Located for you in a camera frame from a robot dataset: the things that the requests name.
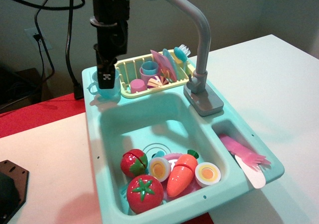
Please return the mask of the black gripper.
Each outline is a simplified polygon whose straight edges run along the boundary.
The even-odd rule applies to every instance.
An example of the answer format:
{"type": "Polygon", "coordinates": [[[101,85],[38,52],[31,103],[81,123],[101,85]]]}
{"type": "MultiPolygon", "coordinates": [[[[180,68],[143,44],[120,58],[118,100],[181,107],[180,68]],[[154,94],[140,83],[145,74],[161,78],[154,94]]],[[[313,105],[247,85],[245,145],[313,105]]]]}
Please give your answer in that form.
{"type": "Polygon", "coordinates": [[[120,20],[113,24],[105,24],[91,17],[90,24],[97,29],[97,43],[93,48],[96,54],[99,88],[113,89],[117,57],[127,53],[128,23],[120,20]]]}

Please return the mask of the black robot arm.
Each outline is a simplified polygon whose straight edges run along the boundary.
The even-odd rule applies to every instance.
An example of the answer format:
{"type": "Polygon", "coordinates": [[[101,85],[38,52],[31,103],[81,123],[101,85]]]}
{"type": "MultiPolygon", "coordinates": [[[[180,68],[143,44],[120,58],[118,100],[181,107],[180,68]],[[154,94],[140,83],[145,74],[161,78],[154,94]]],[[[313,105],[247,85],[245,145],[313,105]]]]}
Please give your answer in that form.
{"type": "Polygon", "coordinates": [[[90,23],[97,29],[94,45],[100,89],[115,86],[117,57],[127,53],[130,0],[93,0],[90,23]]]}

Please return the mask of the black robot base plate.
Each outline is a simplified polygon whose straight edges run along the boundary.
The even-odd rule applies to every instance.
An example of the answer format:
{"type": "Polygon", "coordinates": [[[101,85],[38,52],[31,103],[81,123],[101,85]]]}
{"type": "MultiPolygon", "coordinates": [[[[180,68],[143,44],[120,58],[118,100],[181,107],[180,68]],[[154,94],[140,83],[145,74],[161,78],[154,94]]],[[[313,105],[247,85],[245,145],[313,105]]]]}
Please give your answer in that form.
{"type": "Polygon", "coordinates": [[[29,171],[4,160],[0,162],[0,223],[7,224],[26,201],[29,171]]]}

